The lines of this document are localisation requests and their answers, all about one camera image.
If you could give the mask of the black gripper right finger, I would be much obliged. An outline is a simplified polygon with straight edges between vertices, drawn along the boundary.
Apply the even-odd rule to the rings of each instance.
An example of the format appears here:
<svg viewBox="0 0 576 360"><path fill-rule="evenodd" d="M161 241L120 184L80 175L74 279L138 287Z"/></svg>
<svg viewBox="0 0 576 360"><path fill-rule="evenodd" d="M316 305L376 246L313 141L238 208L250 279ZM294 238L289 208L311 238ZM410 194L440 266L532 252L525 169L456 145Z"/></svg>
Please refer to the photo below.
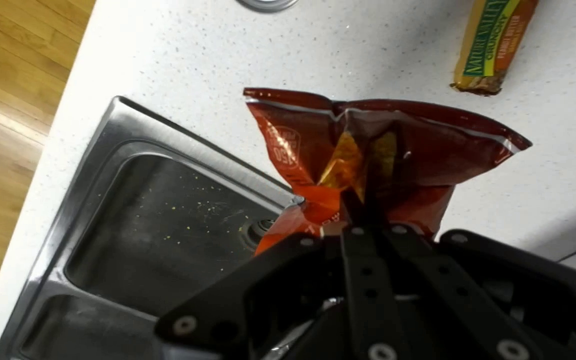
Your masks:
<svg viewBox="0 0 576 360"><path fill-rule="evenodd" d="M359 360L576 360L576 269L452 230L340 236L343 316Z"/></svg>

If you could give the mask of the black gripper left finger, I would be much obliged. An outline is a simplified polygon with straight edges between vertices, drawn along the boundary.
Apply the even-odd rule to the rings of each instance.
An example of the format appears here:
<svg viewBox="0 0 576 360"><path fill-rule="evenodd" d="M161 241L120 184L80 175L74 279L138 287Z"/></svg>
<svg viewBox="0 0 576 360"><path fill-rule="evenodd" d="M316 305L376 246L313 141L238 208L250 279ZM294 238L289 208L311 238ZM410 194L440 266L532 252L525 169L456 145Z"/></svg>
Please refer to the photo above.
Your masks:
<svg viewBox="0 0 576 360"><path fill-rule="evenodd" d="M161 360L259 360L340 281L338 240L294 234L158 317Z"/></svg>

